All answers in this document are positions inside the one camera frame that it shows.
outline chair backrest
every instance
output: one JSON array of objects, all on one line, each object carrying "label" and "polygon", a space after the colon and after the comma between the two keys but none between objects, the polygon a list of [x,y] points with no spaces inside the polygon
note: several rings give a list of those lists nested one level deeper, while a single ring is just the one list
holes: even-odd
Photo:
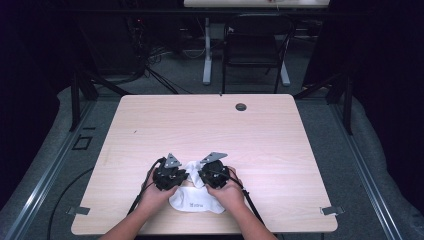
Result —
[{"label": "chair backrest", "polygon": [[293,21],[283,14],[240,14],[225,24],[224,35],[287,35],[293,31]]}]

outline person's left hand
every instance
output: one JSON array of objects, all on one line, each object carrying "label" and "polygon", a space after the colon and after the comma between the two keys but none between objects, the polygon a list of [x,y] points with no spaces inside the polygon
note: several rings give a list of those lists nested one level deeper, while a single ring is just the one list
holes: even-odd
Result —
[{"label": "person's left hand", "polygon": [[153,183],[153,172],[150,174],[149,179],[147,180],[146,191],[143,193],[143,196],[136,208],[136,211],[142,211],[143,214],[147,214],[149,217],[154,215],[157,211],[159,211],[162,206],[168,202],[168,199],[174,195],[175,191],[177,191],[178,186],[174,186],[173,188],[167,191],[159,190],[155,184]]}]

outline table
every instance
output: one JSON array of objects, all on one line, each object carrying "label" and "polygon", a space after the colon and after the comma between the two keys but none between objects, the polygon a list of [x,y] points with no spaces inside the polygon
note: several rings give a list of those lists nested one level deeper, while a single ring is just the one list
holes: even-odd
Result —
[{"label": "table", "polygon": [[[246,105],[245,111],[236,104]],[[106,136],[72,232],[103,234],[123,219],[146,172],[172,153],[183,166],[211,152],[238,176],[270,231],[331,232],[331,203],[294,99],[283,94],[129,95]],[[164,207],[140,234],[234,234],[224,212],[187,213]]]},{"label": "table", "polygon": [[[190,8],[268,8],[279,10],[280,8],[327,8],[330,0],[184,0],[184,6]],[[205,21],[205,66],[203,68],[203,84],[211,82],[212,58],[210,52],[210,25],[209,18]],[[290,86],[286,64],[281,68],[281,80],[283,86]]]}]

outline white fabric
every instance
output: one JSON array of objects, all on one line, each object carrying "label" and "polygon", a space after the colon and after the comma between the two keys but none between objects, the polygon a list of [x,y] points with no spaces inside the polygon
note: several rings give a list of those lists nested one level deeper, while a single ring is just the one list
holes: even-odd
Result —
[{"label": "white fabric", "polygon": [[202,168],[200,161],[187,163],[185,169],[189,174],[187,180],[193,182],[195,187],[179,187],[175,194],[169,198],[173,208],[183,212],[205,212],[222,213],[225,209],[218,200],[210,195],[199,176],[198,171]]}]

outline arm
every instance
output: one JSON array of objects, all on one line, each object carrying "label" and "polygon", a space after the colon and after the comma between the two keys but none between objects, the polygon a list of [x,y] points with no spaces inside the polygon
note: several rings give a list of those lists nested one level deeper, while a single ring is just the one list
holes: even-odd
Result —
[{"label": "arm", "polygon": [[259,221],[244,203],[240,187],[232,180],[221,189],[213,189],[206,185],[209,194],[216,197],[221,205],[233,216],[245,240],[275,240],[276,237]]},{"label": "arm", "polygon": [[[152,175],[146,186],[153,182]],[[152,185],[147,187],[137,208],[100,239],[134,239],[147,220],[155,215],[177,190],[175,186],[168,191],[161,191]]]}]

